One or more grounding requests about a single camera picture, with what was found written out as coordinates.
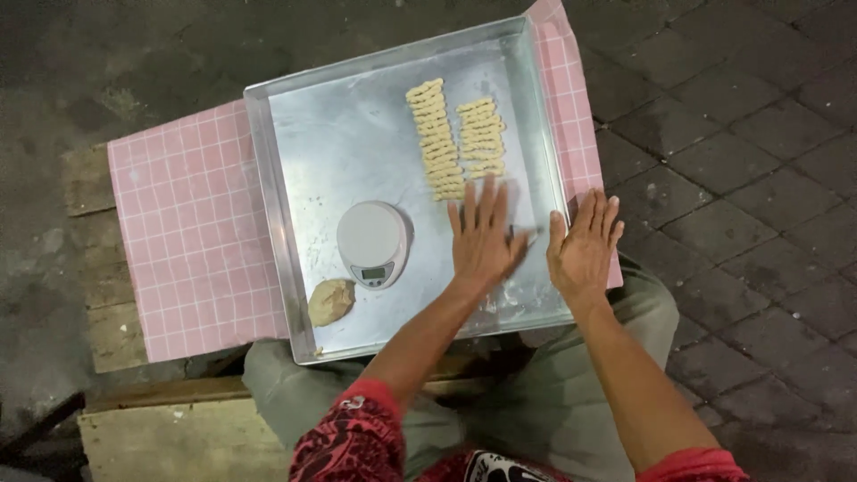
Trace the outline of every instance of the metal tray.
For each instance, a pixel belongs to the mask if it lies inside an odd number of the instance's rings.
[[[433,202],[425,184],[405,103],[409,88],[442,77],[453,132],[458,128],[454,106],[493,96],[507,125],[503,142],[512,223],[546,231],[550,210],[565,211],[532,29],[526,17],[515,17],[244,91],[297,363],[380,351],[452,278],[446,205]],[[309,294],[323,280],[348,277],[336,246],[339,218],[356,202],[372,199],[389,202],[411,223],[405,270],[387,289],[358,286],[357,302],[346,317],[312,328]],[[474,313],[459,338],[572,321],[548,280],[547,244],[546,232],[536,236],[522,265]]]

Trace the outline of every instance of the red patterned shirt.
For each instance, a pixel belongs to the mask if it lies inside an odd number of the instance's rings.
[[[392,482],[403,480],[405,439],[399,406],[389,388],[358,380],[321,422],[297,442],[292,482]],[[538,467],[486,450],[461,450],[429,467],[417,482],[571,482]],[[747,482],[722,449],[687,449],[668,455],[637,475],[637,482]]]

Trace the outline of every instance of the wooden plank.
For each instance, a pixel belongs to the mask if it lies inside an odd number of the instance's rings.
[[[81,273],[81,284],[89,310],[135,302],[134,286],[131,284],[131,274],[126,262],[98,267],[86,266]]]
[[[249,397],[250,392],[241,382],[241,377],[137,383],[123,387],[121,391],[107,397],[87,401],[86,413]]]
[[[121,370],[148,363],[137,303],[114,304],[90,310],[89,344],[95,371]]]
[[[83,253],[84,266],[127,262],[116,209],[72,218],[71,238]]]
[[[287,480],[291,454],[252,399],[110,410],[78,418],[95,482]]]
[[[116,207],[107,144],[79,149],[63,156],[65,207],[69,216],[80,216]]]

